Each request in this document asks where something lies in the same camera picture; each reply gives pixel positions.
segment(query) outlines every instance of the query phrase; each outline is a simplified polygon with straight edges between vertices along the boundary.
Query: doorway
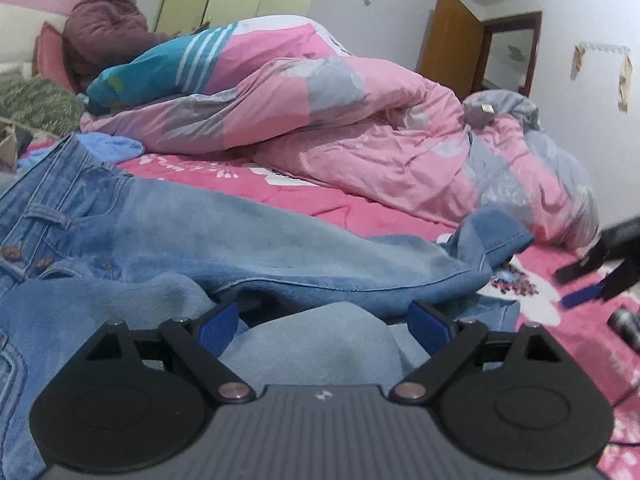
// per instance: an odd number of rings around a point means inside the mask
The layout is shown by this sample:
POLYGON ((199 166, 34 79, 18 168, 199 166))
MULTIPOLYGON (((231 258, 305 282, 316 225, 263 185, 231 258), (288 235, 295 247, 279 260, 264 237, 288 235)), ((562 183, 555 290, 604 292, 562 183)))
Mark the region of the doorway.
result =
POLYGON ((542 12, 481 22, 460 0, 438 0, 418 72, 461 101, 483 89, 531 91, 542 12))

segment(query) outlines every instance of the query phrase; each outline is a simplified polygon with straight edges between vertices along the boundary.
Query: black circular disc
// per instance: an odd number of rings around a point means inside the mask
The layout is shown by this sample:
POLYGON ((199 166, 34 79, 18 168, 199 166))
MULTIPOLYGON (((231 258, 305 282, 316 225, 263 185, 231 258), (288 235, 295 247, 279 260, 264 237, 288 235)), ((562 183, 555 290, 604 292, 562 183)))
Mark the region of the black circular disc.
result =
POLYGON ((48 462, 98 474, 135 471, 169 459, 201 430, 204 400, 186 381, 146 367, 119 381, 99 368, 76 384, 51 383, 34 403, 31 433, 48 462))
POLYGON ((489 465, 531 473, 574 468, 597 459, 612 418, 592 384, 568 379, 504 367, 473 374, 445 391, 440 418, 461 449, 489 465))

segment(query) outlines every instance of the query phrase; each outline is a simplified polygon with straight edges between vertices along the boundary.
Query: brown door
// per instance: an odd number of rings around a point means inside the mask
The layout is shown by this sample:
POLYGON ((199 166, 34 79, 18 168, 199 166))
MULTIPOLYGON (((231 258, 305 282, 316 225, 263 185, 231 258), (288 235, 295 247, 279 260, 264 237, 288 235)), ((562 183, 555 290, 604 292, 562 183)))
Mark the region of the brown door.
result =
POLYGON ((460 0, 438 0, 420 74, 464 99, 471 93, 483 36, 484 25, 460 0))

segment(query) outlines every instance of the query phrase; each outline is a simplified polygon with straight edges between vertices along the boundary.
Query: red pillow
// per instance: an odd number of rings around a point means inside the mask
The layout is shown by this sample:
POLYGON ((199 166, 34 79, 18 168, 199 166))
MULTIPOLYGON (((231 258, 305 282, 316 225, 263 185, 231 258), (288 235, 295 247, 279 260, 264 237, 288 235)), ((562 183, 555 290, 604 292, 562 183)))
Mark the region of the red pillow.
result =
POLYGON ((41 76, 51 79, 72 94, 80 93, 80 87, 66 71, 62 34, 49 22, 42 24, 42 30, 36 40, 36 66, 41 76))

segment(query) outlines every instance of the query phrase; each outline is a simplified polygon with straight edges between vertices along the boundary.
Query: maroon jacket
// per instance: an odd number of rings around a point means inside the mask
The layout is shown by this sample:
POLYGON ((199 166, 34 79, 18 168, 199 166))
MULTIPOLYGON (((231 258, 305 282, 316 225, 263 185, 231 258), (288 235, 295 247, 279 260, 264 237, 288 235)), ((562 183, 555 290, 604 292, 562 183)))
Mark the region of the maroon jacket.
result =
POLYGON ((168 40, 148 31, 145 17, 129 0, 80 0, 63 37, 65 63, 82 91, 105 68, 133 61, 168 40))

